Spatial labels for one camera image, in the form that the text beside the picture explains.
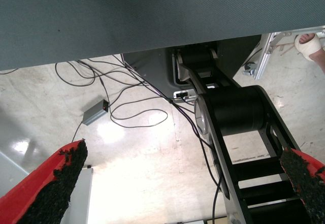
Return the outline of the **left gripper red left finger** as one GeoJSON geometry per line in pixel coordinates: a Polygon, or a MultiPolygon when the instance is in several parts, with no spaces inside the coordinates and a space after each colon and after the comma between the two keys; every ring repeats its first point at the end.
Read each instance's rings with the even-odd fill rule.
{"type": "Polygon", "coordinates": [[[87,155],[83,139],[53,153],[1,197],[1,223],[60,223],[87,155]]]}

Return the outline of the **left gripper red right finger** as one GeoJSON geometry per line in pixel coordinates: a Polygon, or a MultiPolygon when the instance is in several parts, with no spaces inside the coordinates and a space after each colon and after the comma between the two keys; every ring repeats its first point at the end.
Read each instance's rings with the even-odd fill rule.
{"type": "Polygon", "coordinates": [[[324,164],[310,155],[287,147],[280,163],[312,223],[324,223],[324,164]]]}

